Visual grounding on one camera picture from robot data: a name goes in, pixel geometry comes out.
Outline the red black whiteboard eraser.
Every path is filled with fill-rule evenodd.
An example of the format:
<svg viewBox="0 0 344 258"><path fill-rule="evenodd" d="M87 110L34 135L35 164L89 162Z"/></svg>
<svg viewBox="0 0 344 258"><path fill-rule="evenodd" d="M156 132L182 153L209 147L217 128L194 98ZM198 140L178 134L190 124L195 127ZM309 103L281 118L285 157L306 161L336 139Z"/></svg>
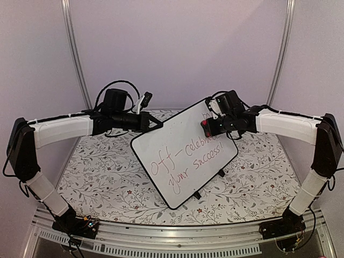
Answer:
<svg viewBox="0 0 344 258"><path fill-rule="evenodd" d="M207 120L203 120L201 123L200 123L203 131L204 131L204 134L207 138L209 138L211 136L211 132L210 132L210 128L209 128L209 124L207 122Z"/></svg>

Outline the white dry-erase whiteboard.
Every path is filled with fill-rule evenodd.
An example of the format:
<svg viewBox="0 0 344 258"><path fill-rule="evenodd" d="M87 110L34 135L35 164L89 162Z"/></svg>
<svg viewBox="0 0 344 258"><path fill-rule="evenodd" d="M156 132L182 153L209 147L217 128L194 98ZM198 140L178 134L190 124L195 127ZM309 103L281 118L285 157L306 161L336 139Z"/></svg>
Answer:
<svg viewBox="0 0 344 258"><path fill-rule="evenodd" d="M212 115L205 100L143 133L130 146L166 205L175 210L209 183L237 155L225 134L207 138L201 122Z"/></svg>

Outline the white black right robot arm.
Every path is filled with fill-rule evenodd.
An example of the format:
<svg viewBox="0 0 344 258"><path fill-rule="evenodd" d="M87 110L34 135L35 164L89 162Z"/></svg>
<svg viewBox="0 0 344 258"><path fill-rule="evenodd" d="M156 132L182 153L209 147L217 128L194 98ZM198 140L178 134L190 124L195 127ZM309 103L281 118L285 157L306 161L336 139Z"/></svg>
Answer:
<svg viewBox="0 0 344 258"><path fill-rule="evenodd" d="M278 223L282 234L298 227L303 213L322 194L327 182L339 171L343 143L334 116L307 116L278 111L268 105L248 106L234 90L221 91L205 99L212 118L201 122L206 137L223 133L272 133L300 140L315 147L306 179Z"/></svg>

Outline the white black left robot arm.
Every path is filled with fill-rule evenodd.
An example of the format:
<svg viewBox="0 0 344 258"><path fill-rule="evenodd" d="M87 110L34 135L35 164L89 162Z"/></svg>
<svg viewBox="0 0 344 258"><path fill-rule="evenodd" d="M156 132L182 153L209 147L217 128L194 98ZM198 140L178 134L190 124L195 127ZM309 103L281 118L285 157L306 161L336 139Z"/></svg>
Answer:
<svg viewBox="0 0 344 258"><path fill-rule="evenodd" d="M107 89L104 92L104 100L97 101L95 107L89 110L32 121L18 118L7 146L3 170L10 166L13 173L4 172L4 176L17 178L25 195L32 194L43 203L55 220L54 227L66 233L93 231L96 222L90 216L79 218L57 192L51 177L42 172L49 161L56 164L65 157L59 154L54 158L57 151L52 148L61 147L65 141L97 136L114 128L149 132L162 127L160 121L144 111L153 97L152 93L139 95L138 100L126 108L126 101L130 98L127 91Z"/></svg>

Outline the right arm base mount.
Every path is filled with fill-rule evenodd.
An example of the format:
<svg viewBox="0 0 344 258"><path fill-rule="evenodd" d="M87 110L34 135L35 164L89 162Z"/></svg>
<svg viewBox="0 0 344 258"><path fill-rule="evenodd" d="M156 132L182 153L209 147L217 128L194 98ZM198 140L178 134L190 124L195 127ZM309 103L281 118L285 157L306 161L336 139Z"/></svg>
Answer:
<svg viewBox="0 0 344 258"><path fill-rule="evenodd" d="M296 215L286 209L282 217L277 220L262 222L259 224L259 233L263 239L278 238L285 235L301 232L306 229L302 215Z"/></svg>

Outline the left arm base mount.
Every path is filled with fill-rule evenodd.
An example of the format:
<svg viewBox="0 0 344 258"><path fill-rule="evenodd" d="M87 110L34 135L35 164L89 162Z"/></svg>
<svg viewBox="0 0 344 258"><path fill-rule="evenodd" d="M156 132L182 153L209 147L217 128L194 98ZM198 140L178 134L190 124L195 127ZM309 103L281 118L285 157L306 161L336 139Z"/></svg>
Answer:
<svg viewBox="0 0 344 258"><path fill-rule="evenodd" d="M95 239L98 228L99 219L92 216L80 217L76 211L70 206L68 210L61 216L53 214L54 222L52 229L64 232L68 235Z"/></svg>

